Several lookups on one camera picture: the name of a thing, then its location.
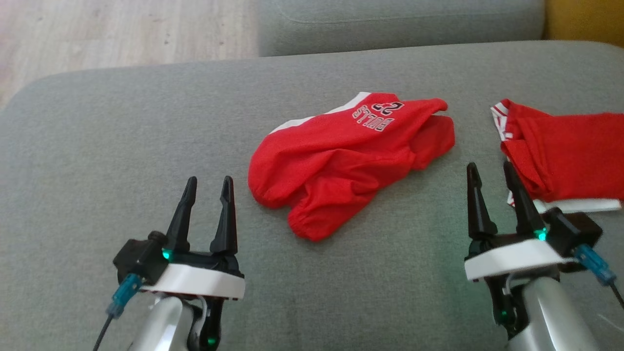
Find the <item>blue cable connector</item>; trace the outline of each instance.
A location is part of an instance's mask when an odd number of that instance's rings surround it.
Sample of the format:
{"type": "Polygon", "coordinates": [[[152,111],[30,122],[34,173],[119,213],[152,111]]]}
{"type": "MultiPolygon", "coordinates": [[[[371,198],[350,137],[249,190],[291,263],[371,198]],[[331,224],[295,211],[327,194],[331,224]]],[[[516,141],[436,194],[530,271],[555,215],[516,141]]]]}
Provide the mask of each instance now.
{"type": "Polygon", "coordinates": [[[606,287],[615,283],[617,276],[609,269],[609,265],[589,245],[579,245],[574,250],[574,257],[598,278],[600,285],[606,287]]]}
{"type": "Polygon", "coordinates": [[[139,291],[142,284],[142,279],[138,275],[127,275],[115,291],[113,301],[106,308],[106,314],[112,316],[113,319],[119,319],[128,301],[139,291]]]}

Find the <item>gray fabric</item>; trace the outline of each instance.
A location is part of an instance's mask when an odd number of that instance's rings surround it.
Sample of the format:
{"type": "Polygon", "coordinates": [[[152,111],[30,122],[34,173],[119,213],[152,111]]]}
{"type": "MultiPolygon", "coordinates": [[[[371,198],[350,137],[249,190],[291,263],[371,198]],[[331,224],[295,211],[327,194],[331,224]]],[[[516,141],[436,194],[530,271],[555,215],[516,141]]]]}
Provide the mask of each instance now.
{"type": "MultiPolygon", "coordinates": [[[[624,111],[624,51],[589,42],[508,42],[86,71],[23,89],[0,115],[0,349],[87,350],[129,238],[166,230],[197,176],[190,242],[207,250],[223,176],[235,180],[247,293],[227,302],[220,350],[501,350],[484,284],[466,281],[466,165],[475,161],[501,232],[503,157],[489,107],[503,98],[552,114],[624,111]],[[440,97],[457,144],[382,190],[320,243],[296,238],[287,209],[246,187],[262,138],[358,91],[440,97]]],[[[621,212],[592,217],[598,250],[624,274],[621,212]]],[[[624,326],[590,274],[563,277],[604,350],[624,326]]],[[[141,295],[102,350],[125,350],[148,313],[141,295]]]]}
{"type": "Polygon", "coordinates": [[[543,0],[261,0],[261,56],[540,39],[543,0]]]}

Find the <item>printed number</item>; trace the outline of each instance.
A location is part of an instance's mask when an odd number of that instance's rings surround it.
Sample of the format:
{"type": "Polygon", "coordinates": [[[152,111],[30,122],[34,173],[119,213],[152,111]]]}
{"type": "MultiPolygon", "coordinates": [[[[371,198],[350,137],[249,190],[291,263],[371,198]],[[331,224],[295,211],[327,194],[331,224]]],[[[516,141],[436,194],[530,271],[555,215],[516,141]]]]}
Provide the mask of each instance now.
{"type": "Polygon", "coordinates": [[[384,116],[390,116],[392,111],[402,108],[404,104],[400,102],[387,102],[385,104],[375,104],[372,108],[375,111],[379,111],[384,116]]]}

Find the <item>yellow cushion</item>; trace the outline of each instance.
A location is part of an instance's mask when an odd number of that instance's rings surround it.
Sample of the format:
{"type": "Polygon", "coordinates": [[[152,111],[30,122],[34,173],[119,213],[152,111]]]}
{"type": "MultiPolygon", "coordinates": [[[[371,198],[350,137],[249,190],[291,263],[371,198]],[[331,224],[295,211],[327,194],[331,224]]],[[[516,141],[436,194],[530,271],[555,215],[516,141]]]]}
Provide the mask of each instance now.
{"type": "Polygon", "coordinates": [[[601,41],[624,47],[624,1],[547,0],[544,38],[601,41]]]}

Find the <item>wooden floor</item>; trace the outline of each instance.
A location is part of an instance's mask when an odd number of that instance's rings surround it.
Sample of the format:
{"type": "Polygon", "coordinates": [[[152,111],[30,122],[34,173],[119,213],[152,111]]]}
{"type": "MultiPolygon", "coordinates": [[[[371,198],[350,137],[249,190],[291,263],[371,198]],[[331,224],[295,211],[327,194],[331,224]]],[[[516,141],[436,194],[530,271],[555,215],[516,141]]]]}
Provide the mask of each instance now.
{"type": "Polygon", "coordinates": [[[0,109],[83,69],[257,56],[255,0],[0,0],[0,109]]]}

